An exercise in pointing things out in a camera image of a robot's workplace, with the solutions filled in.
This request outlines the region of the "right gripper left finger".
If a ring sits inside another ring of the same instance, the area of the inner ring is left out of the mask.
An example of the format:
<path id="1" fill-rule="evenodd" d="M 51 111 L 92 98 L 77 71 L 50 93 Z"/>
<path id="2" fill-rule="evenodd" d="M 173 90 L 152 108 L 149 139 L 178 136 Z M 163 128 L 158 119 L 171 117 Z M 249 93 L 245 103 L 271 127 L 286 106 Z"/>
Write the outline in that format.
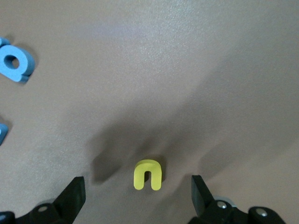
<path id="1" fill-rule="evenodd" d="M 11 211 L 2 211 L 0 222 L 2 224 L 72 224 L 84 203 L 84 177 L 75 177 L 52 203 L 40 204 L 18 218 Z"/>

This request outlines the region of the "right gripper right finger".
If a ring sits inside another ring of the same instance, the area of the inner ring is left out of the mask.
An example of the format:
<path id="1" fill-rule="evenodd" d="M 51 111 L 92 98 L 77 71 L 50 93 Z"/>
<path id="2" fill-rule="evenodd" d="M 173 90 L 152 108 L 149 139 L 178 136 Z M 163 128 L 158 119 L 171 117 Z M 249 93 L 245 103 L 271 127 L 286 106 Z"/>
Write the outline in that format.
<path id="1" fill-rule="evenodd" d="M 197 215 L 189 221 L 190 224 L 285 223 L 277 212 L 267 207 L 254 206 L 245 213 L 222 198 L 215 199 L 200 175 L 193 175 L 191 180 L 192 203 Z"/>

